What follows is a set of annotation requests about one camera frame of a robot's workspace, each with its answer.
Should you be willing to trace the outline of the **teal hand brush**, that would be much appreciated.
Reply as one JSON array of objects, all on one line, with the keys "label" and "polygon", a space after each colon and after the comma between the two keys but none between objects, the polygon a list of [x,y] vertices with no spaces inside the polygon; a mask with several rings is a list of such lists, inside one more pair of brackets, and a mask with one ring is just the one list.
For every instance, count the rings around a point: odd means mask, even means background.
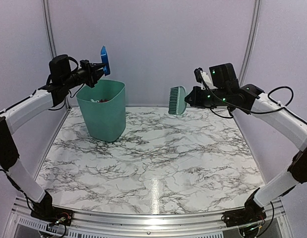
[{"label": "teal hand brush", "polygon": [[170,88],[168,113],[182,115],[186,110],[186,89],[183,86]]}]

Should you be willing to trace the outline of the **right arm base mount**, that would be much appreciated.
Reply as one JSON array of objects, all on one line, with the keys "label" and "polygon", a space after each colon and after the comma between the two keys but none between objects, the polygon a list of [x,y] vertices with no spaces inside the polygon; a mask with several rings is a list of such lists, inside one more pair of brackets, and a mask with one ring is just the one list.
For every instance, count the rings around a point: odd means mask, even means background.
[{"label": "right arm base mount", "polygon": [[266,213],[263,207],[260,207],[254,201],[254,195],[259,191],[255,190],[246,200],[244,208],[226,211],[223,213],[221,220],[227,227],[245,225],[266,219]]}]

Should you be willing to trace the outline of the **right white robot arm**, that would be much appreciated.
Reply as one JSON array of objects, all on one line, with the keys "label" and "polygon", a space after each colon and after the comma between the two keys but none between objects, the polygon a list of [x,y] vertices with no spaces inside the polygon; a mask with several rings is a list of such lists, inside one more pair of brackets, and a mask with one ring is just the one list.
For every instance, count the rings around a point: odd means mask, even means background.
[{"label": "right white robot arm", "polygon": [[201,109],[227,107],[230,112],[239,109],[273,127],[298,149],[289,167],[257,189],[245,202],[240,218],[251,222],[259,215],[259,209],[288,193],[299,183],[307,182],[307,121],[257,86],[240,86],[231,63],[212,66],[209,70],[210,74],[202,68],[194,70],[196,82],[200,86],[193,87],[184,99],[186,103]]}]

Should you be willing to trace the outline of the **blue plastic dustpan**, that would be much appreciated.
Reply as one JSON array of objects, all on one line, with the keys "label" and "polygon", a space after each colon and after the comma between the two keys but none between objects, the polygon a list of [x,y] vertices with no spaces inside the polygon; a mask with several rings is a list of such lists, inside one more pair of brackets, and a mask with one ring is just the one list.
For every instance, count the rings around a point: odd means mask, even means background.
[{"label": "blue plastic dustpan", "polygon": [[100,58],[102,60],[102,63],[105,65],[103,67],[104,75],[108,76],[111,74],[110,65],[109,65],[109,59],[108,59],[108,53],[106,50],[106,47],[103,46],[100,50]]}]

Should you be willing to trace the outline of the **aluminium front frame rail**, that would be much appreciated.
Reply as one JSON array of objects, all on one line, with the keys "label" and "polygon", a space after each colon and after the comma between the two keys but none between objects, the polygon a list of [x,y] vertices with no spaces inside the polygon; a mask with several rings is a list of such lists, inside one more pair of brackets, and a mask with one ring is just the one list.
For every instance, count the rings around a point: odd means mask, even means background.
[{"label": "aluminium front frame rail", "polygon": [[262,238],[291,238],[284,209],[279,201],[265,210],[266,219],[249,225],[227,227],[222,212],[182,215],[127,215],[75,210],[72,222],[49,227],[48,222],[30,216],[23,200],[12,208],[5,238],[27,231],[31,237],[42,234],[66,238],[240,238],[247,230],[260,228]]}]

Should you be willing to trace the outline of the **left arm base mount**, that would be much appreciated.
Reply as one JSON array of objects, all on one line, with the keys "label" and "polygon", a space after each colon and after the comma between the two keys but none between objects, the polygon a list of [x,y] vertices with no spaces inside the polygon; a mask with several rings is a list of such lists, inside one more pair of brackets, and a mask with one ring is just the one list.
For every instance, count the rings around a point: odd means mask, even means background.
[{"label": "left arm base mount", "polygon": [[31,202],[31,217],[56,224],[57,221],[63,225],[70,226],[73,211],[53,205],[51,195],[45,191],[45,195],[40,202]]}]

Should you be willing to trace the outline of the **paper scraps inside bin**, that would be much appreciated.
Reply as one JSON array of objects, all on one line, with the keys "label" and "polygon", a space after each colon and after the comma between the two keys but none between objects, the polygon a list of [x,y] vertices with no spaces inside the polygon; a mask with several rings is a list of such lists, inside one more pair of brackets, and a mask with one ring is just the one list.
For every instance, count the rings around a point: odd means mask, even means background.
[{"label": "paper scraps inside bin", "polygon": [[109,100],[107,100],[107,99],[100,99],[100,100],[91,99],[90,101],[93,102],[93,103],[106,103]]}]

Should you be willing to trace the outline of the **teal plastic waste bin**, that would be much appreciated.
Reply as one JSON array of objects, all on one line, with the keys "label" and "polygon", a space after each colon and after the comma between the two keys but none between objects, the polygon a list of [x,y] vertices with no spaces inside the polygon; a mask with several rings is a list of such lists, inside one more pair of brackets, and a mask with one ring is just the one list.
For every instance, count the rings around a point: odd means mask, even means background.
[{"label": "teal plastic waste bin", "polygon": [[[105,142],[116,141],[126,127],[125,84],[101,79],[93,88],[84,86],[76,95],[90,136]],[[109,100],[93,103],[90,100]]]}]

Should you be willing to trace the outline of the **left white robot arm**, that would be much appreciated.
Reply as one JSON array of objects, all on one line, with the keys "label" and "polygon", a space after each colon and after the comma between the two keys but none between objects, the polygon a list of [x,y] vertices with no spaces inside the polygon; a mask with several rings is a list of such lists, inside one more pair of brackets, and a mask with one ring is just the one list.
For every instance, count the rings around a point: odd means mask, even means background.
[{"label": "left white robot arm", "polygon": [[66,54],[56,56],[49,62],[50,73],[45,85],[0,111],[0,170],[33,204],[33,211],[47,221],[57,217],[57,209],[51,195],[35,181],[21,161],[15,134],[39,115],[54,111],[65,101],[71,89],[81,85],[92,88],[101,77],[109,75],[107,53],[101,53],[100,59],[100,63],[92,63],[87,59],[77,61]]}]

